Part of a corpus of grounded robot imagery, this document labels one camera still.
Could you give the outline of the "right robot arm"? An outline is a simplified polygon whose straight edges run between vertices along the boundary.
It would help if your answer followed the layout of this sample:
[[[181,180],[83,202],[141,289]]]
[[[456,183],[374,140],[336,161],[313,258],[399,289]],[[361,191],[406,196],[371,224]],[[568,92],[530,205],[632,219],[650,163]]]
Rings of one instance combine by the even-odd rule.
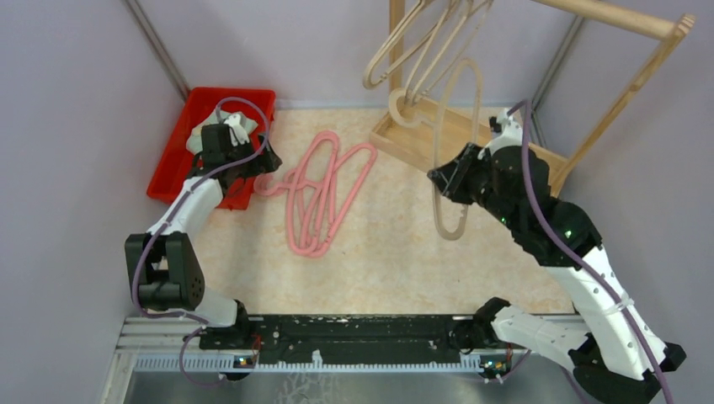
[[[685,351],[666,343],[643,321],[610,266],[602,237],[576,204],[551,194],[550,168],[519,146],[484,151],[468,144],[452,161],[428,172],[447,199],[479,205],[569,294],[586,330],[559,326],[493,297],[480,307],[460,348],[513,343],[570,372],[603,403],[649,403]]]

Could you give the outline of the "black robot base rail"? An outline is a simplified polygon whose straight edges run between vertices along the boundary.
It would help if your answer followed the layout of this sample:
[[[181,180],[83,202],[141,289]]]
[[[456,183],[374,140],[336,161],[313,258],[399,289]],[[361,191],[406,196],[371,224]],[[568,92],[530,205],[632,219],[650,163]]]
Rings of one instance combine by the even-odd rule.
[[[462,354],[503,352],[477,334],[470,316],[260,315],[199,335],[204,350],[246,349],[259,364],[457,364]]]

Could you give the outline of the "pink plastic hanger middle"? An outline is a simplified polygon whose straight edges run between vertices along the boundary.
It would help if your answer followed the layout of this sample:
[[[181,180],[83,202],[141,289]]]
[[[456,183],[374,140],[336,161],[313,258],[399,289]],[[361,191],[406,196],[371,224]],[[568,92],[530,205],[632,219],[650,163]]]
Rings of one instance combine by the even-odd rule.
[[[306,178],[307,165],[319,146],[327,142],[331,154],[322,179]],[[344,162],[339,155],[340,140],[332,131],[318,133],[288,178],[285,228],[292,252],[319,258],[329,249],[344,219],[344,208],[337,207],[337,171]]]

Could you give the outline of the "light green folded shirt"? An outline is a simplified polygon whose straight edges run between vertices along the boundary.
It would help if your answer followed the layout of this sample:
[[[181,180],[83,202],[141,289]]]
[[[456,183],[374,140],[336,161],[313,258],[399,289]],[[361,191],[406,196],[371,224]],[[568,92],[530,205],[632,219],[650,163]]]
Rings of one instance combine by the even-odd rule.
[[[190,136],[186,141],[186,149],[194,155],[196,153],[201,152],[203,150],[201,135],[202,128],[207,125],[221,123],[221,120],[226,118],[229,114],[232,113],[229,113],[223,109],[220,109],[218,114],[216,114],[216,112],[211,113],[190,132]]]

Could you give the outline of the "red plastic bin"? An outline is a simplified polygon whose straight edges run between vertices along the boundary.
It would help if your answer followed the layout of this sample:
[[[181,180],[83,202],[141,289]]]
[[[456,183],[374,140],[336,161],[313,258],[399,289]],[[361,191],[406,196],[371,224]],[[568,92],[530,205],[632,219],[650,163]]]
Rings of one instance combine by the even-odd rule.
[[[194,154],[186,148],[186,141],[191,131],[202,124],[209,116],[215,118],[215,108],[224,98],[239,97],[249,100],[260,108],[269,123],[274,121],[275,91],[265,88],[193,88],[180,116],[168,138],[163,154],[158,162],[152,179],[147,188],[147,195],[168,205],[179,196],[183,182],[189,173]],[[253,148],[257,149],[261,140],[258,135],[265,132],[264,121],[254,108],[236,101],[221,105],[221,117],[226,114],[241,112],[249,119],[258,123],[258,127],[250,135]],[[246,210],[253,194],[254,178],[238,180],[229,190],[229,194],[219,204],[218,209]]]

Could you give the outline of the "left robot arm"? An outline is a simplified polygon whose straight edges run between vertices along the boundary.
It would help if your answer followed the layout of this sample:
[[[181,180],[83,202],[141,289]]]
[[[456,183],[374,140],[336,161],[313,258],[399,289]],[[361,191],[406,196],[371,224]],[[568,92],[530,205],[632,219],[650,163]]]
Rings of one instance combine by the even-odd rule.
[[[235,182],[273,173],[282,161],[268,130],[241,141],[231,125],[210,124],[202,129],[201,141],[202,150],[167,212],[147,231],[125,240],[131,299],[146,318],[188,318],[220,328],[222,341],[242,348],[253,335],[247,310],[207,286],[192,238]]]

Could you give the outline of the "wooden hanger rack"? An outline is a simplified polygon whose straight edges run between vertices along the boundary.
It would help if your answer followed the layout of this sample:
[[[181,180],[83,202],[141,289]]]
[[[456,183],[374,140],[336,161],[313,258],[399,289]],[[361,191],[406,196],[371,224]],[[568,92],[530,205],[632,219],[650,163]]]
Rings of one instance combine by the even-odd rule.
[[[695,25],[695,15],[685,13],[674,22],[601,1],[541,0],[541,4],[571,13],[580,19],[594,20],[658,41],[653,53],[574,154],[565,158],[542,146],[528,145],[537,157],[550,165],[548,183],[551,194],[557,196],[570,172],[691,31]],[[404,50],[403,36],[429,5],[428,1],[418,1],[407,10],[403,1],[389,3],[391,32],[363,74],[365,88],[373,89],[382,82],[388,82],[391,89],[388,111],[370,133],[370,143],[378,150],[423,172],[436,166],[442,141],[453,146],[458,141],[470,140],[484,151],[491,152],[500,147],[521,145],[527,124],[525,121],[516,123],[507,113],[493,118],[495,126],[478,121],[482,99],[480,89],[476,91],[472,117],[466,117],[449,108],[445,99],[439,102],[431,99],[429,89],[424,87],[421,80],[417,81],[418,87],[415,90],[402,85],[402,64],[417,51],[426,53],[450,17],[457,16],[458,24],[447,38],[448,43],[453,41],[474,14],[488,12],[493,4],[490,1],[448,2],[428,33],[412,48]]]

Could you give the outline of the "pink plastic hanger front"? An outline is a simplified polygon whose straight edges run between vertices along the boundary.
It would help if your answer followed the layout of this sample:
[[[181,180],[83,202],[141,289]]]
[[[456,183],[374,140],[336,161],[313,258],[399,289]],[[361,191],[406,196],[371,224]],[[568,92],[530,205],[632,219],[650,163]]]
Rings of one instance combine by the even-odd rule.
[[[331,146],[331,154],[323,175],[318,180],[307,177],[307,169],[318,147]],[[340,140],[332,131],[318,133],[295,167],[285,172],[280,181],[271,173],[261,174],[253,190],[264,197],[285,194],[285,230],[290,250],[302,257],[319,258],[328,247],[329,240],[320,240],[324,210],[329,200],[333,174],[336,169]]]

